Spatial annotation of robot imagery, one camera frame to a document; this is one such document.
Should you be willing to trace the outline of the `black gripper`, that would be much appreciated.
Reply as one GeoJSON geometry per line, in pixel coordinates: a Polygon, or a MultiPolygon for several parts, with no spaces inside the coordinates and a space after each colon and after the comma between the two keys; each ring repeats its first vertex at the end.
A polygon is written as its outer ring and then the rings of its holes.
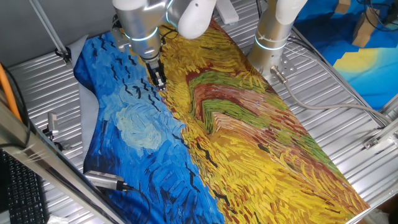
{"type": "Polygon", "coordinates": [[[150,77],[153,82],[156,82],[156,87],[159,90],[166,89],[166,77],[164,75],[164,65],[159,58],[145,61],[150,77]]]}

